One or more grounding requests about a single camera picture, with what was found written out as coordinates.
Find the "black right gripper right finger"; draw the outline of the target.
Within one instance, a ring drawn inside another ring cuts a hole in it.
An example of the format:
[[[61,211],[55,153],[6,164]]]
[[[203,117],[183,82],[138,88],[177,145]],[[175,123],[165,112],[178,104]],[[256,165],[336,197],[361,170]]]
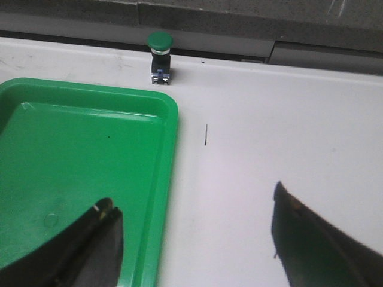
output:
[[[290,286],[382,286],[382,255],[291,195],[273,194],[272,238]]]

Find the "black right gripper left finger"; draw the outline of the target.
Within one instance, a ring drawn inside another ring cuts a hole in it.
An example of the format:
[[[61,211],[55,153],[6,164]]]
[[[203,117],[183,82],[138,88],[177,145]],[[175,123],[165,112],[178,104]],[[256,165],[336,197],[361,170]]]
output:
[[[117,286],[124,254],[123,213],[110,198],[1,269],[1,286]]]

